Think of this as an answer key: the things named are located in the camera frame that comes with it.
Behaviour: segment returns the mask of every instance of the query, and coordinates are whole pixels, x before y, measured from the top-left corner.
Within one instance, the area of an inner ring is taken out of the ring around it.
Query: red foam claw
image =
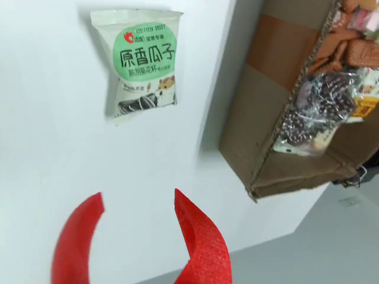
[[[89,197],[72,212],[55,248],[52,284],[89,283],[89,248],[103,212],[100,192]]]
[[[216,225],[178,189],[175,212],[191,258],[175,284],[231,284],[229,252]]]

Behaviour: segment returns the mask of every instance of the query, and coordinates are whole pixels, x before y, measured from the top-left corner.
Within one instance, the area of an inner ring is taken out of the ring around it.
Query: brand logo
[[[126,32],[126,34],[124,35],[124,38],[125,38],[125,40],[128,43],[134,43],[134,35],[133,35],[133,33]]]

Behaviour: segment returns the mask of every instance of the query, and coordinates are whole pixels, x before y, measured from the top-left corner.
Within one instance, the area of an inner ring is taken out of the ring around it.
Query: cookie
[[[379,44],[367,40],[350,41],[346,61],[351,66],[379,67]]]
[[[328,64],[325,64],[321,68],[313,72],[314,75],[321,75],[322,73],[329,72],[341,72],[343,71],[343,66],[339,61],[331,61]]]
[[[320,78],[322,86],[316,99],[320,118],[341,122],[355,111],[351,97],[352,79],[347,74],[328,73]]]
[[[362,37],[362,34],[356,30],[344,28],[335,33],[329,33],[315,56],[315,60],[331,56],[342,41],[353,40]]]
[[[146,96],[141,96],[138,99],[132,99],[129,101],[121,101],[118,106],[122,114],[129,114],[134,111],[142,111],[144,109],[150,109],[157,107],[158,99],[154,93]]]
[[[300,112],[296,110],[289,111],[281,129],[282,140],[292,146],[309,143],[317,134],[316,131],[306,127],[306,120],[300,115]]]
[[[339,31],[343,31],[345,29],[347,29],[349,27],[349,24],[350,22],[353,20],[354,18],[354,13],[343,13],[343,12],[340,12],[341,15],[336,15],[336,18],[335,18],[335,21],[337,22],[334,22],[330,28],[330,31],[331,32],[339,32]]]

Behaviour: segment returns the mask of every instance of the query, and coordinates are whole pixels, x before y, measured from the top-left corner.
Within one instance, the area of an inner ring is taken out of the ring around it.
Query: plastic wrapper
[[[142,9],[91,12],[119,78],[114,122],[135,112],[176,104],[175,58],[182,13]]]
[[[325,152],[338,127],[356,110],[357,73],[324,73],[308,78],[284,119],[274,150],[301,156]]]
[[[379,103],[379,68],[359,68],[357,74],[362,77],[354,100],[357,109],[353,113],[353,119],[365,118]]]
[[[352,21],[349,23],[348,28],[357,31],[374,33],[379,25],[379,12],[377,10],[370,11],[367,9],[359,8],[355,10]]]

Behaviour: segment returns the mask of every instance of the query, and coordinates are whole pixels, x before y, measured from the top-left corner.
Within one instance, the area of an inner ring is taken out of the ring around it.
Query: sunflower seed bag
[[[176,103],[175,56],[182,13],[141,9],[91,12],[119,78],[115,124],[132,112]]]

